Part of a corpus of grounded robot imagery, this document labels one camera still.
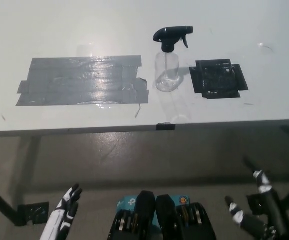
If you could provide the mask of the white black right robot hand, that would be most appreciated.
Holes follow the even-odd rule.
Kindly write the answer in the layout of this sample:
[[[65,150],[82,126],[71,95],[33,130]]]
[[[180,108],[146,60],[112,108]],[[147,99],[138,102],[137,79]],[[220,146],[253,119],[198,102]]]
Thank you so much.
[[[244,212],[232,197],[226,196],[225,202],[233,222],[256,240],[289,240],[289,217],[278,193],[263,170],[254,170],[252,173],[259,194],[252,195],[251,200],[259,201],[262,214],[267,216],[268,222]]]

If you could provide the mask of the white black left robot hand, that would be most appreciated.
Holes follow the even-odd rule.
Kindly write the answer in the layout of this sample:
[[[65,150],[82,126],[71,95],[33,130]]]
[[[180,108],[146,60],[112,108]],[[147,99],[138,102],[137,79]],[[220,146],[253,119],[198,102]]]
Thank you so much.
[[[66,240],[79,208],[83,189],[79,184],[72,186],[51,213],[40,240]]]

